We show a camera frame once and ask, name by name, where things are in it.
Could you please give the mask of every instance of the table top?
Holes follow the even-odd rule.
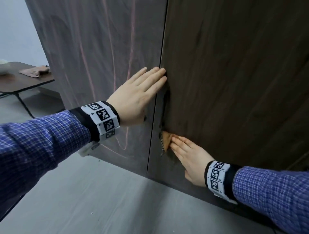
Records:
[[[51,73],[42,75],[40,78],[33,78],[18,73],[20,70],[34,67],[25,63],[10,62],[8,66],[9,73],[2,76],[0,75],[1,93],[18,93],[54,81]]]

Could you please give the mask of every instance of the sleeve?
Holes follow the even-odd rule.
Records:
[[[238,201],[268,216],[287,233],[309,233],[309,172],[243,167],[232,189]]]
[[[0,204],[27,193],[90,140],[89,130],[69,111],[0,125]]]

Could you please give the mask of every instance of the cabinet door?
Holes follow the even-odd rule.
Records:
[[[286,169],[307,152],[308,7],[307,1],[169,0],[161,62],[170,90],[165,130],[240,165]],[[230,209],[186,181],[180,162],[160,156],[163,95],[147,175]]]
[[[166,0],[26,1],[67,109],[106,100],[142,67],[159,65]],[[123,128],[94,156],[146,175],[147,121]]]

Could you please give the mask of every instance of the brown cloth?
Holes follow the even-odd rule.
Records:
[[[172,137],[173,137],[172,133],[166,131],[161,132],[162,149],[164,148],[164,152],[166,152],[170,147]]]
[[[19,73],[24,74],[26,76],[34,77],[34,78],[39,78],[40,75],[50,73],[50,67],[43,65],[40,67],[20,70]]]

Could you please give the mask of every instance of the checkered shirt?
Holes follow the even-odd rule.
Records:
[[[0,217],[49,170],[90,142],[69,111],[0,125]]]
[[[234,178],[233,193],[285,232],[309,233],[309,172],[244,167]]]

